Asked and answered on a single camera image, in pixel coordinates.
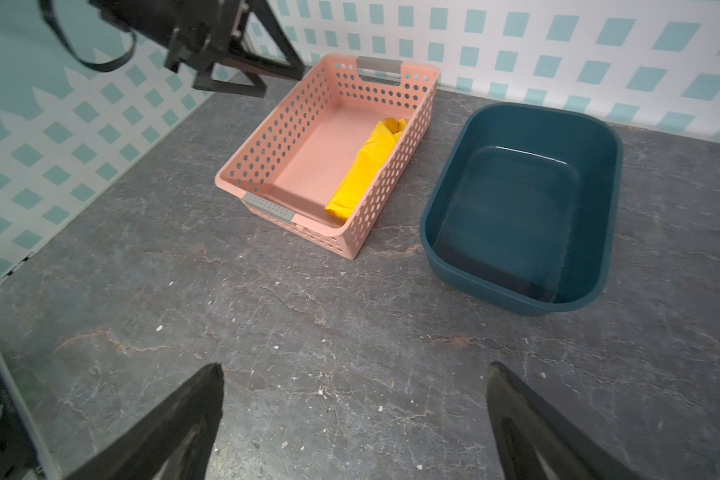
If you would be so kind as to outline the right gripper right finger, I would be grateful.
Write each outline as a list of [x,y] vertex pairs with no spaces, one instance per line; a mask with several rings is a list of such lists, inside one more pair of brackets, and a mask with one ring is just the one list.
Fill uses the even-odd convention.
[[637,479],[500,362],[487,373],[486,406],[506,479]]

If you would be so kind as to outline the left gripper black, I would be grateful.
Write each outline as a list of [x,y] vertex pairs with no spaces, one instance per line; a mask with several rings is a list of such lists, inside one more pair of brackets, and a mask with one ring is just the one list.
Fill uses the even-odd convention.
[[[167,49],[164,67],[196,71],[195,90],[263,98],[258,75],[301,80],[305,65],[267,1],[93,1],[101,18],[133,30]],[[261,24],[281,59],[260,56],[244,46],[250,16]],[[242,80],[213,77],[215,65],[242,68]]]

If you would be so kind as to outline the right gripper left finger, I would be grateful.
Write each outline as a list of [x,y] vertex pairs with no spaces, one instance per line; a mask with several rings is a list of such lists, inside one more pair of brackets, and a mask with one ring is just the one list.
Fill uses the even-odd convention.
[[199,369],[70,479],[204,479],[223,415],[220,364]]

